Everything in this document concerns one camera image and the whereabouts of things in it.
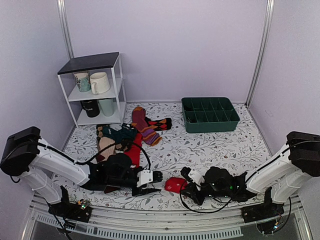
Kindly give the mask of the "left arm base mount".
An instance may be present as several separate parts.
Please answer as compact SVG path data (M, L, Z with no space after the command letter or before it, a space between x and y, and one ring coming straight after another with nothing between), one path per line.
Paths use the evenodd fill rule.
M48 212L54 216L70 219L74 221L88 223L91 217L92 208L86 200L79 200L72 203L69 200L69 194L66 188L60 187L62 197L59 203L49 204Z

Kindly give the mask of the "red sock pair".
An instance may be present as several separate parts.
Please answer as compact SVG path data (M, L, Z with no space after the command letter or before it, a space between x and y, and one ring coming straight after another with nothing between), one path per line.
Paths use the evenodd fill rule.
M185 189L187 186L187 181L180 177L170 177L164 185L164 189L168 192L179 194L181 190Z

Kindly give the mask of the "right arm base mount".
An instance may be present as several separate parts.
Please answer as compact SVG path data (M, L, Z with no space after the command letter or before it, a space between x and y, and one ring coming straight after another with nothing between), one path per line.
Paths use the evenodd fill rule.
M279 232L290 219L292 212L292 200L289 197L289 212L287 218L284 219L284 204L276 204L272 202L271 190L269 187L264 193L264 202L252 206L241 208L241 216L245 223L274 218L274 220L256 224L257 230L264 236L273 235Z

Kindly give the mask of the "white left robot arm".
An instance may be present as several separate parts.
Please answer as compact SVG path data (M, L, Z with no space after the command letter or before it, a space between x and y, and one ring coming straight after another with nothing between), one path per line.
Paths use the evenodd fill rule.
M156 192L148 184L163 180L160 171L133 168L132 160L124 153L110 155L107 160L93 163L77 161L54 148L40 136L40 129L31 126L7 138L0 169L11 177L25 180L33 191L41 194L63 216L74 213L74 205L64 198L67 191L58 186L44 170L67 178L89 191L112 192L130 188L133 196Z

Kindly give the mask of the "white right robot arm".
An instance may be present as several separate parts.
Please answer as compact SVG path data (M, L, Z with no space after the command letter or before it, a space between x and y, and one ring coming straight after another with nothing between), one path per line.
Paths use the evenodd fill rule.
M294 192L311 178L320 175L320 137L292 131L286 143L263 165L233 176L225 168L210 167L205 174L183 167L180 171L186 186L180 196L198 206L205 198L226 197L232 202L246 202L270 187L270 199L259 206L262 218L269 218Z

